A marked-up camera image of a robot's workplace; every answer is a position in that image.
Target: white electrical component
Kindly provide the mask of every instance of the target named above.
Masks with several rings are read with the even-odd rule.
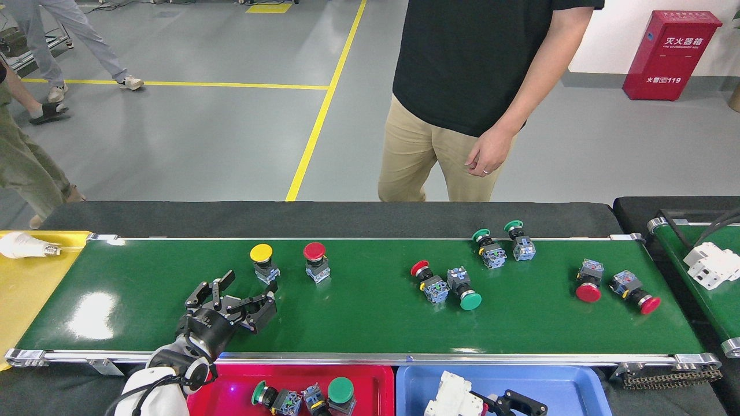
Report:
[[[721,250],[712,243],[695,247],[684,258],[687,271],[696,282],[707,290],[715,289],[724,281],[740,278],[740,256],[732,250]]]
[[[59,244],[47,243],[25,232],[14,231],[0,238],[0,254],[8,258],[47,257],[60,255]]]
[[[712,254],[719,254],[721,252],[722,250],[714,243],[702,243],[702,245],[694,247],[689,254],[684,257],[684,263],[686,263],[687,266],[692,267],[697,261],[707,258]]]
[[[450,372],[443,372],[436,400],[430,400],[424,416],[480,416],[483,400],[470,393],[471,382]]]

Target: yellow mushroom button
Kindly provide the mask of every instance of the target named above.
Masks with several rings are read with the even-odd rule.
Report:
[[[267,244],[258,244],[252,247],[252,251],[249,252],[249,257],[252,258],[252,261],[264,263],[272,257],[272,247]]]

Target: man's hand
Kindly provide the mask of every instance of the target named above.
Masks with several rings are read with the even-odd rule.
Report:
[[[511,142],[518,132],[518,129],[507,129],[498,124],[486,130],[475,142],[465,161],[468,173],[484,178],[498,169],[506,160]]]

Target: fire extinguisher box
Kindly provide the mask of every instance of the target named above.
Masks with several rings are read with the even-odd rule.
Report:
[[[633,100],[677,100],[720,26],[707,11],[654,10],[622,89]]]

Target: light bulb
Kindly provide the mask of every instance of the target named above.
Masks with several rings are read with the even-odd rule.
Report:
[[[14,231],[0,238],[0,254],[8,258],[48,257],[60,255],[61,247],[59,244],[31,237],[25,232]]]

